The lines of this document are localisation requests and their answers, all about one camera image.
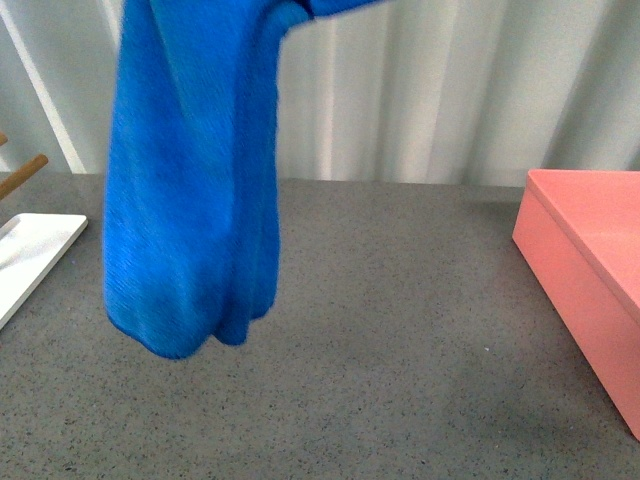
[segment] pink box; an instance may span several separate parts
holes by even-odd
[[[513,239],[640,440],[640,172],[531,170]]]

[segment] microfiber towel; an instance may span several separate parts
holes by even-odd
[[[280,42],[372,0],[126,0],[104,205],[111,322],[186,358],[246,341],[272,306],[280,237]]]

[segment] blue cloth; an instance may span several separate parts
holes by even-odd
[[[372,0],[126,0],[104,206],[112,323],[157,355],[246,341],[272,306],[280,41]]]

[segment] pink box lid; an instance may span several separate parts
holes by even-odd
[[[640,172],[531,170],[527,188],[640,324]]]

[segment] table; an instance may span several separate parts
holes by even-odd
[[[283,181],[274,309],[175,362],[105,316],[103,181],[0,204],[89,218],[0,331],[0,478],[640,478],[511,240],[521,189]]]

